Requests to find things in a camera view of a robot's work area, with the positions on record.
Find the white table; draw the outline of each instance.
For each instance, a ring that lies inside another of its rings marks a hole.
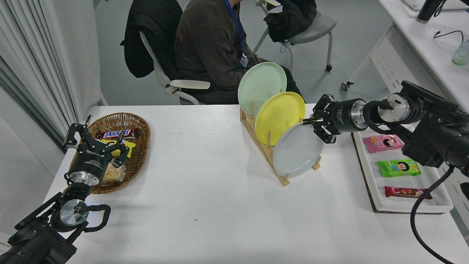
[[[390,87],[390,84],[387,83],[386,74],[381,72],[381,70],[383,70],[382,66],[387,68],[386,65],[378,65],[381,62],[379,62],[377,58],[370,59],[373,52],[379,49],[382,42],[386,42],[387,36],[391,43],[383,52],[395,49],[398,53],[391,56],[390,64],[393,62],[405,62],[406,64],[397,65],[395,67],[396,71],[402,70],[402,67],[404,67],[404,71],[399,74],[403,76],[392,78],[393,76],[390,74],[391,79],[398,79],[398,81],[401,82],[402,79],[409,78],[409,73],[413,75],[410,78],[416,78],[416,80],[421,83],[421,86],[429,90],[434,90],[432,86],[434,86],[433,84],[435,83],[435,85],[442,90],[443,95],[457,102],[466,111],[469,111],[469,64],[457,66],[451,61],[456,49],[461,43],[461,35],[459,33],[453,33],[448,36],[433,39],[437,31],[441,31],[441,34],[444,34],[454,30],[461,30],[467,38],[469,36],[469,14],[460,10],[443,11],[439,16],[432,17],[428,23],[422,24],[417,22],[415,18],[411,18],[407,15],[401,0],[379,0],[379,2],[392,18],[393,25],[379,40],[377,46],[373,48],[349,81],[354,83],[368,66],[369,62],[373,60],[388,88],[390,88],[390,90],[392,89],[392,86]],[[408,45],[407,48],[402,47],[400,41],[396,40],[396,36],[389,36],[390,32],[392,33],[393,30],[404,39],[404,42]],[[410,53],[414,53],[416,59],[409,58],[412,56]]]
[[[307,105],[307,115],[312,104]],[[349,133],[322,167],[282,187],[239,121],[239,106],[93,107],[143,117],[148,159],[128,186],[86,202],[109,204],[109,223],[83,233],[69,263],[439,263],[415,240],[409,215],[373,213]],[[73,150],[47,198],[66,187]],[[91,214],[90,226],[101,215]],[[437,252],[466,263],[469,248],[449,213],[419,215]]]

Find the black jacket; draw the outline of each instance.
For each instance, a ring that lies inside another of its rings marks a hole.
[[[316,17],[315,0],[277,0],[283,6],[280,13],[270,13],[264,21],[273,42],[282,42],[308,29]]]
[[[175,68],[174,39],[182,9],[176,0],[134,0],[130,7],[124,46],[125,63],[137,78],[153,71],[153,60],[141,38],[142,31],[170,80],[180,79]]]

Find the black thermos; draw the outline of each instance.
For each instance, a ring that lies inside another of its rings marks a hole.
[[[442,2],[443,0],[426,0],[422,9],[418,13],[417,21],[420,23],[427,23]]]

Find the white tray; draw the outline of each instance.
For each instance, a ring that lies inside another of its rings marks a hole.
[[[419,164],[420,176],[397,176],[385,178],[381,174],[381,169],[376,165],[377,161],[407,159],[400,149],[387,150],[370,154],[366,149],[363,140],[367,137],[379,135],[370,128],[362,132],[352,133],[360,160],[363,177],[366,181],[371,205],[378,213],[410,213],[416,199],[405,197],[386,197],[384,186],[408,187],[408,188],[428,188],[440,176],[435,168],[421,166]],[[443,184],[440,184],[431,192],[433,199],[425,199],[419,206],[417,213],[442,214],[453,208],[453,203],[449,198]]]

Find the brown sweater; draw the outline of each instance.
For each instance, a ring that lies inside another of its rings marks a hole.
[[[185,79],[211,83],[209,90],[198,92],[237,89],[244,73],[262,62],[246,44],[242,28],[242,51],[249,62],[246,68],[240,63],[239,7],[233,7],[233,20],[225,0],[193,0],[182,14],[174,44],[176,66]]]

